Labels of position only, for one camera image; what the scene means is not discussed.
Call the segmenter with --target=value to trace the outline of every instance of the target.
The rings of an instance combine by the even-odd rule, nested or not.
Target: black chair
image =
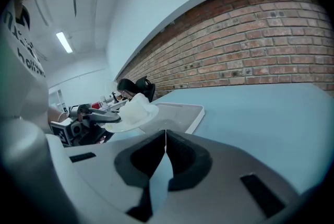
[[[156,85],[152,84],[147,79],[147,76],[144,76],[141,79],[137,80],[136,85],[142,90],[142,93],[145,95],[146,98],[148,98],[149,102],[151,102],[153,100],[153,95],[156,90]]]

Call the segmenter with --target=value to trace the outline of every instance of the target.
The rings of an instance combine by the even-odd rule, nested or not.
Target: white ceiling panel
[[[74,0],[26,1],[34,46],[48,60],[65,56],[56,37],[62,31],[74,55],[105,48],[117,1],[76,0],[76,16]]]

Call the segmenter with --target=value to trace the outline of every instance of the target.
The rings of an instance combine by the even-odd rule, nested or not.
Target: woman
[[[0,22],[0,117],[22,118],[51,133],[50,121],[67,113],[49,108],[44,70],[29,36],[30,18],[22,2],[9,0]]]
[[[127,78],[123,78],[118,82],[117,91],[130,100],[142,100],[144,103],[149,103],[148,98],[142,94],[141,89]]]

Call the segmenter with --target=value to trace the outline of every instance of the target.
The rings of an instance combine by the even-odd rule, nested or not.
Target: light blue table surface
[[[299,193],[318,184],[334,153],[334,100],[312,84],[272,84],[175,90],[156,100],[203,105],[194,135],[239,147]],[[115,134],[114,139],[138,135]],[[170,173],[161,163],[155,175]]]

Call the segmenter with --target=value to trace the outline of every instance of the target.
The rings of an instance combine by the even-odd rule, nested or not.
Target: fluorescent light
[[[66,50],[67,53],[72,53],[73,50],[71,49],[71,47],[69,46],[64,33],[60,32],[58,34],[56,34],[56,36],[58,37],[59,41],[61,42],[61,44],[63,45],[64,49]]]

